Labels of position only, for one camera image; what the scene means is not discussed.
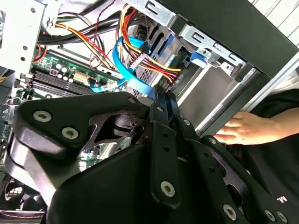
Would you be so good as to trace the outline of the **person's right hand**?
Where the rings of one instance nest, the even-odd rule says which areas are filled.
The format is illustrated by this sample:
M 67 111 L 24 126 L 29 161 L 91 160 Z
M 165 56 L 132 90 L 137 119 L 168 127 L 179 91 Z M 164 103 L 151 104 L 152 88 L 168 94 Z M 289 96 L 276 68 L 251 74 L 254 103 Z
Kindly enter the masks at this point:
M 285 131 L 274 119 L 239 112 L 214 137 L 228 145 L 259 145 L 284 138 Z

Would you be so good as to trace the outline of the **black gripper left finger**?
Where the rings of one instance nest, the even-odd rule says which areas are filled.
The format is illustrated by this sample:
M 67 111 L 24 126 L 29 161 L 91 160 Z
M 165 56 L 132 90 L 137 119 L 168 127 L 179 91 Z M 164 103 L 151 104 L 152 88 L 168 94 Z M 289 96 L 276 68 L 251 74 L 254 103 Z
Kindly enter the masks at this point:
M 78 167 L 81 152 L 130 137 L 132 143 L 124 150 L 142 146 L 150 153 L 149 193 L 154 204 L 177 208 L 181 193 L 176 132 L 169 125 L 166 94 L 156 86 L 148 104 L 127 92 L 22 103 L 13 123 L 14 162 L 23 167 L 49 207 L 57 189 L 83 172 Z

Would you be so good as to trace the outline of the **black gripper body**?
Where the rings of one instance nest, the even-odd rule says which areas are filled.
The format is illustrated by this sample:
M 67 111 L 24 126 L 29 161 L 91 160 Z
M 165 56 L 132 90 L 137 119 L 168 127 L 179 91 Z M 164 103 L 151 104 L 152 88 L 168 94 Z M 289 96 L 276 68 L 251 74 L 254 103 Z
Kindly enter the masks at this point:
M 181 205 L 158 207 L 149 191 L 150 153 L 130 147 L 65 181 L 46 214 L 48 224 L 217 224 L 199 171 L 178 159 Z

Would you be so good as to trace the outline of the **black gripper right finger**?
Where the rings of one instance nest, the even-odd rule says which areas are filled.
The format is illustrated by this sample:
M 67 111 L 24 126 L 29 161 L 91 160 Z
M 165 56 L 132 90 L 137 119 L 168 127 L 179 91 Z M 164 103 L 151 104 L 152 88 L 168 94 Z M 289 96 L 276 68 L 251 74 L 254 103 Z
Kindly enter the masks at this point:
M 170 126 L 177 132 L 182 203 L 174 224 L 288 224 L 290 215 L 211 136 L 199 138 L 166 94 Z

